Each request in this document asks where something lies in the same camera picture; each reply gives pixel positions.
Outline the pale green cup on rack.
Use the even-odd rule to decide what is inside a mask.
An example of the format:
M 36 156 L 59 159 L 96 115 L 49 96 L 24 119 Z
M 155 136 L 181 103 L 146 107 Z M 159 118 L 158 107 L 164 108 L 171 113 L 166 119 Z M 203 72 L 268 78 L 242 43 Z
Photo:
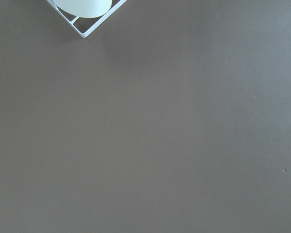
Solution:
M 54 3 L 71 15 L 95 18 L 109 11 L 112 0 L 54 0 Z

